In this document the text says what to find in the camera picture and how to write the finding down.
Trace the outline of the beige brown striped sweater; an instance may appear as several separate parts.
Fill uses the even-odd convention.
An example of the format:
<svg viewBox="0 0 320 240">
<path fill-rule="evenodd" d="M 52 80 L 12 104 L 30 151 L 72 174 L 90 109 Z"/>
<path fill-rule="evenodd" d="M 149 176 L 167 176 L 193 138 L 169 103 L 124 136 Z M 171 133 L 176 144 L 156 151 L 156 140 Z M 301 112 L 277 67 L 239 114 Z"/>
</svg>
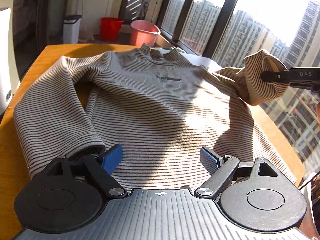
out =
<svg viewBox="0 0 320 240">
<path fill-rule="evenodd" d="M 127 190 L 197 188 L 209 178 L 203 146 L 240 161 L 266 158 L 295 182 L 247 108 L 284 94 L 287 84 L 260 75 L 285 66 L 264 49 L 244 64 L 215 70 L 147 45 L 60 57 L 14 109 L 30 176 L 58 156 L 77 159 L 120 144 L 123 158 L 112 176 Z"/>
</svg>

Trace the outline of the green cloth on sill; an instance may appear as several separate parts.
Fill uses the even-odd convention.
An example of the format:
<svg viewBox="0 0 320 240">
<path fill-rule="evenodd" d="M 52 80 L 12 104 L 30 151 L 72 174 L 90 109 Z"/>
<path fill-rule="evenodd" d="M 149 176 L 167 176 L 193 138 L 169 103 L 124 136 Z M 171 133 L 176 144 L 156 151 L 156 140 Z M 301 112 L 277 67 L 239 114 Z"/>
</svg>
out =
<svg viewBox="0 0 320 240">
<path fill-rule="evenodd" d="M 174 49 L 177 49 L 175 46 L 172 46 L 172 47 L 169 47 L 169 48 L 166 48 L 166 50 L 174 50 Z"/>
</svg>

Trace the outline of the white appliance at left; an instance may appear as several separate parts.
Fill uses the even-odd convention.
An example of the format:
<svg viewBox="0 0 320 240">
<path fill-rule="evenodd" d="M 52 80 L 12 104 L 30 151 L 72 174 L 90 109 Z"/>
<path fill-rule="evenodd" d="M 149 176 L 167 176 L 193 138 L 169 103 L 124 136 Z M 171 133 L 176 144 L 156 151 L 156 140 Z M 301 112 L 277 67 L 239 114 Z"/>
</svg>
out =
<svg viewBox="0 0 320 240">
<path fill-rule="evenodd" d="M 9 7 L 1 8 L 0 13 L 0 113 L 1 115 L 7 109 L 12 98 L 9 57 L 8 57 L 8 39 L 9 23 L 11 9 Z"/>
</svg>

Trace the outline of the pink plastic bucket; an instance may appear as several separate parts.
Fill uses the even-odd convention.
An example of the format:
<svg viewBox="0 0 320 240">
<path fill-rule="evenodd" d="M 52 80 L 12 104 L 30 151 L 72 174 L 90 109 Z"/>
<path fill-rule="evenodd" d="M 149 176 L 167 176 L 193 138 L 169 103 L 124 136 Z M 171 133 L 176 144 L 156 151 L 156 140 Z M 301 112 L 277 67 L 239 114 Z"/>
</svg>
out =
<svg viewBox="0 0 320 240">
<path fill-rule="evenodd" d="M 130 45 L 142 46 L 147 44 L 153 47 L 156 38 L 161 34 L 160 29 L 153 23 L 146 20 L 136 20 L 130 24 L 131 36 Z"/>
</svg>

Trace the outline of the red plastic bucket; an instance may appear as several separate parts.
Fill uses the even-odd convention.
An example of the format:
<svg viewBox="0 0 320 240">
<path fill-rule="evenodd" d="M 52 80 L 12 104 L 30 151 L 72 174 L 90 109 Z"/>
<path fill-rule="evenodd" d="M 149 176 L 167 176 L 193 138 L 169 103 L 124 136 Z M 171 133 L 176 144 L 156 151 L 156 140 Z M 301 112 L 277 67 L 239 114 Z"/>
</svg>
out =
<svg viewBox="0 0 320 240">
<path fill-rule="evenodd" d="M 105 42 L 115 42 L 119 36 L 123 20 L 115 17 L 103 17 L 100 19 L 99 37 Z"/>
</svg>

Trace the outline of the white trash bin black lid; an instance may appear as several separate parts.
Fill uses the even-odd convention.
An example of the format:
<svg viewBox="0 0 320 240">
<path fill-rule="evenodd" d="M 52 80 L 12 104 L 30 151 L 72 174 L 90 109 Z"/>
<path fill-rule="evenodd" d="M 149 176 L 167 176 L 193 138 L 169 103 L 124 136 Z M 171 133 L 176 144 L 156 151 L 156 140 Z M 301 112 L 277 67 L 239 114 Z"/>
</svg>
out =
<svg viewBox="0 0 320 240">
<path fill-rule="evenodd" d="M 64 44 L 77 44 L 79 38 L 81 18 L 81 15 L 67 15 L 63 19 Z"/>
</svg>

